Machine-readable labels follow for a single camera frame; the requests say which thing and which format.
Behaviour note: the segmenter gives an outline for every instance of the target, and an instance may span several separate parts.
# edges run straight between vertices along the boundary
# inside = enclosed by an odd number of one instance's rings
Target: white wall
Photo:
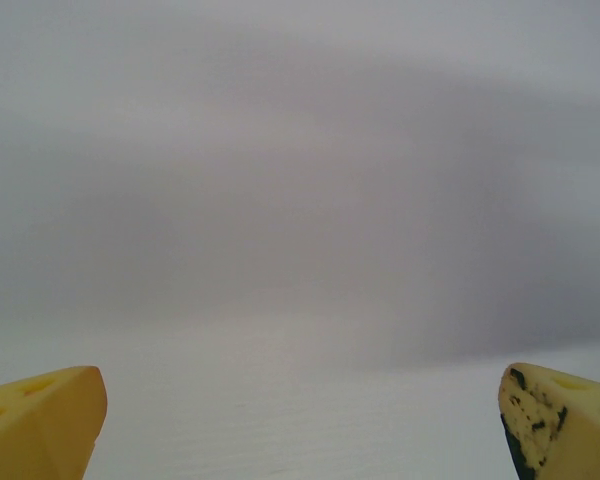
[[[600,338],[600,1],[76,3],[0,1],[0,335]]]

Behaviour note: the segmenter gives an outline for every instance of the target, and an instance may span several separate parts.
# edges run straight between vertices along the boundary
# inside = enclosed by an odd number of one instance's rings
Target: black marking
[[[560,410],[558,412],[558,418],[560,419],[560,421],[558,422],[558,428],[557,431],[559,432],[560,430],[562,430],[562,427],[564,427],[564,421],[567,418],[567,407],[562,407],[562,410]]]
[[[531,430],[535,432],[537,430],[543,429],[546,426],[547,426],[547,424],[544,423],[544,420],[540,420],[539,422],[536,422],[533,425],[531,425]]]
[[[511,370],[509,370],[509,374],[516,379],[518,385],[520,385],[520,388],[522,390],[527,389],[527,380],[524,378],[524,374],[520,370],[512,368]]]
[[[520,480],[535,480],[537,472],[527,465],[527,459],[524,456],[524,453],[522,453],[520,440],[518,440],[509,430],[504,415],[500,415],[500,420],[502,420],[502,425],[504,426],[504,434],[507,437],[507,445],[509,445],[509,451],[511,452],[511,458],[513,460],[513,465],[516,467],[518,478]]]

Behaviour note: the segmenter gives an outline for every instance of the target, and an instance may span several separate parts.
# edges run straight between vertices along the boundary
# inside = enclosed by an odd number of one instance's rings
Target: white surface
[[[600,0],[0,0],[0,383],[103,367],[92,478],[513,478],[594,341]]]
[[[284,336],[240,330],[3,344],[0,383],[102,368],[110,407],[87,479],[514,480],[497,408],[506,365],[600,381],[600,345],[361,372],[299,368]]]

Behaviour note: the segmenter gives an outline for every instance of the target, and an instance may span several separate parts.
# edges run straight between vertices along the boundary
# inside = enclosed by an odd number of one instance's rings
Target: white floor
[[[110,407],[87,480],[514,480],[496,402],[506,365],[600,380],[600,345],[361,372],[300,368],[279,337],[230,330],[1,341],[0,383],[101,367]]]

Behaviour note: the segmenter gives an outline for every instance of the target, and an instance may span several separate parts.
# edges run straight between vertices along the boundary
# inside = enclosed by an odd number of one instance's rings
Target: yellow object
[[[521,480],[600,480],[600,383],[516,363],[498,403]]]
[[[96,367],[0,386],[0,480],[82,479],[106,411]]]

